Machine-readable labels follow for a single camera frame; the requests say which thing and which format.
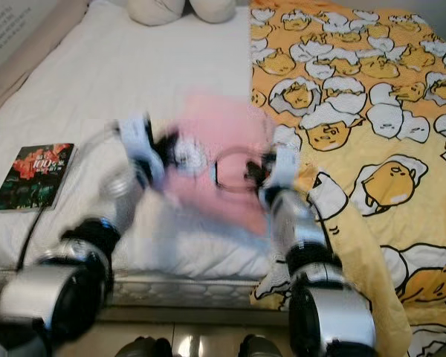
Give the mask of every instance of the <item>pink cloth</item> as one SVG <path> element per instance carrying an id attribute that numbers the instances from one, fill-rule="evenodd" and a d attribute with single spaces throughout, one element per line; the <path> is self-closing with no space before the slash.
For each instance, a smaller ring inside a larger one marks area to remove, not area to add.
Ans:
<path id="1" fill-rule="evenodd" d="M 164 192 L 181 204 L 192 205 L 202 213 L 263 235 L 267 223 L 256 194 L 232 193 L 218 188 L 211 171 L 215 157 L 223 150 L 247 147 L 261 152 L 269 148 L 274 133 L 273 120 L 246 99 L 192 95 L 188 97 L 176 128 L 179 137 L 196 139 L 203 146 L 208 165 L 196 177 L 170 167 Z"/>

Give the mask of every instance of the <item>yellow blanket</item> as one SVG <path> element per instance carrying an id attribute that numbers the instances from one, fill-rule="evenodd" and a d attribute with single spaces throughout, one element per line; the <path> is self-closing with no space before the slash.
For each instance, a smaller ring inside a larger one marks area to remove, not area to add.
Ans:
<path id="1" fill-rule="evenodd" d="M 302 138 L 298 186 L 371 303 L 378 352 L 437 350 L 446 343 L 446 43 L 416 14 L 326 1 L 253 0 L 250 21 L 253 104 Z M 287 272 L 274 265 L 253 302 L 279 308 Z"/>

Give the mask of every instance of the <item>white fabric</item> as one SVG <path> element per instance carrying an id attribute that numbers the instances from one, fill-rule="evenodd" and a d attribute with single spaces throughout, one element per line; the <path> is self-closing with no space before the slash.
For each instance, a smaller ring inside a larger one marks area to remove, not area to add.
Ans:
<path id="1" fill-rule="evenodd" d="M 129 0 L 127 11 L 134 21 L 156 26 L 180 19 L 184 6 L 185 0 Z"/>
<path id="2" fill-rule="evenodd" d="M 206 22 L 225 22 L 235 16 L 236 0 L 190 0 L 196 14 Z"/>
<path id="3" fill-rule="evenodd" d="M 156 28 L 134 23 L 126 9 L 95 1 L 23 87 L 0 110 L 0 185 L 20 147 L 75 143 L 114 120 L 148 111 L 156 136 L 178 114 L 189 90 L 248 96 L 248 9 L 228 23 L 194 15 Z M 65 182 L 55 210 L 46 212 L 27 263 L 79 221 L 105 173 L 126 161 L 111 139 Z M 0 213 L 0 266 L 13 265 L 35 213 Z M 198 277 L 260 278 L 269 270 L 269 239 L 177 210 L 148 191 L 133 229 L 114 254 L 114 267 Z"/>

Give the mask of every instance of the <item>black cable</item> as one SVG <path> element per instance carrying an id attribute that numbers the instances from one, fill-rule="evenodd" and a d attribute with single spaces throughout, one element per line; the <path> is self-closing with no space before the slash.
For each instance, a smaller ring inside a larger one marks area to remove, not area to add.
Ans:
<path id="1" fill-rule="evenodd" d="M 93 150 L 93 147 L 91 145 L 92 144 L 96 145 L 94 143 L 94 140 L 99 138 L 102 134 L 106 134 L 107 132 L 109 132 L 109 128 L 103 130 L 102 132 L 98 132 L 96 135 L 92 136 L 90 139 L 88 139 L 84 143 L 83 148 L 81 149 L 81 152 L 80 152 L 80 157 L 77 158 L 76 160 L 74 160 L 74 163 L 71 164 L 72 166 L 70 166 L 68 168 L 69 172 L 71 172 L 75 167 L 78 167 L 79 164 L 80 164 L 80 160 L 82 160 L 83 157 L 86 156 L 89 151 Z M 119 127 L 118 126 L 112 126 L 111 127 L 111 132 L 114 132 L 114 133 L 118 134 L 119 133 Z M 16 272 L 21 271 L 23 269 L 23 265 L 25 264 L 25 256 L 26 256 L 26 253 L 27 253 L 27 250 L 28 250 L 28 246 L 29 246 L 30 241 L 31 241 L 31 237 L 33 236 L 33 232 L 35 231 L 35 227 L 38 224 L 39 219 L 41 218 L 41 216 L 43 214 L 43 211 L 46 209 L 47 206 L 48 206 L 48 203 L 47 202 L 44 203 L 44 205 L 41 207 L 41 209 L 39 210 L 38 214 L 36 215 L 33 223 L 31 224 L 30 229 L 28 229 L 27 237 L 25 238 L 25 241 L 23 242 L 22 250 L 20 251 L 20 255 L 19 255 L 18 261 L 16 262 L 16 267 L 15 267 L 15 271 Z"/>
<path id="2" fill-rule="evenodd" d="M 39 210 L 38 214 L 35 217 L 35 220 L 30 226 L 30 229 L 28 230 L 27 237 L 25 238 L 25 241 L 22 245 L 22 250 L 20 251 L 20 255 L 18 258 L 18 261 L 16 262 L 15 271 L 19 272 L 23 269 L 23 265 L 25 263 L 25 256 L 28 250 L 28 245 L 30 244 L 31 237 L 33 236 L 33 232 L 35 231 L 35 227 L 38 224 L 39 219 L 41 218 L 43 211 L 46 209 L 46 205 L 43 205 L 43 207 Z"/>

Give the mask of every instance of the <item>cable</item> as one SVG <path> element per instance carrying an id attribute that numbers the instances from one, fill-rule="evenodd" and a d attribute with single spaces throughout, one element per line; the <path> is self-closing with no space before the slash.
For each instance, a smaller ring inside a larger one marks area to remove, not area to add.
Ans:
<path id="1" fill-rule="evenodd" d="M 95 135 L 91 136 L 84 144 L 82 149 L 77 153 L 77 157 L 75 158 L 75 160 L 73 160 L 73 162 L 71 163 L 71 166 L 68 168 L 68 176 L 70 176 L 70 174 L 74 173 L 77 167 L 81 167 L 81 162 L 83 161 L 84 157 L 87 156 L 87 154 L 89 154 L 93 149 L 95 149 L 95 147 L 97 145 L 99 145 L 101 142 L 103 142 L 105 139 L 107 139 L 108 137 L 110 137 L 110 134 L 114 134 L 116 132 L 118 132 L 119 129 L 116 125 L 113 125 L 111 128 L 105 128 L 104 130 L 99 131 L 98 133 L 96 133 Z M 64 200 L 64 202 L 62 203 L 62 207 L 64 207 L 63 205 L 65 205 L 65 203 L 68 201 L 67 200 L 68 197 L 66 197 L 66 199 Z M 35 231 L 36 225 L 38 225 L 39 220 L 42 217 L 43 212 L 45 211 L 45 209 L 47 208 L 47 204 L 44 204 L 41 209 L 39 210 L 39 212 L 36 214 L 35 219 L 33 221 L 33 223 L 31 224 L 30 228 L 28 229 L 28 234 L 25 238 L 25 241 L 23 242 L 23 246 L 22 249 L 20 250 L 20 255 L 19 258 L 16 262 L 16 267 L 15 267 L 15 271 L 21 271 L 23 269 L 23 265 L 25 264 L 25 257 L 26 257 L 26 253 L 28 250 L 28 246 L 30 244 L 31 238 L 33 237 L 33 232 Z"/>
<path id="2" fill-rule="evenodd" d="M 46 205 L 43 205 L 41 209 L 39 210 L 38 214 L 35 216 L 35 219 L 33 223 L 30 226 L 30 229 L 28 230 L 27 237 L 25 238 L 25 241 L 23 242 L 22 250 L 20 251 L 20 255 L 18 258 L 18 261 L 16 262 L 15 271 L 19 272 L 23 269 L 23 264 L 25 262 L 25 255 L 27 253 L 28 244 L 30 244 L 31 237 L 33 236 L 33 231 L 35 230 L 36 225 L 39 222 L 39 219 L 41 218 L 43 211 L 46 209 Z"/>

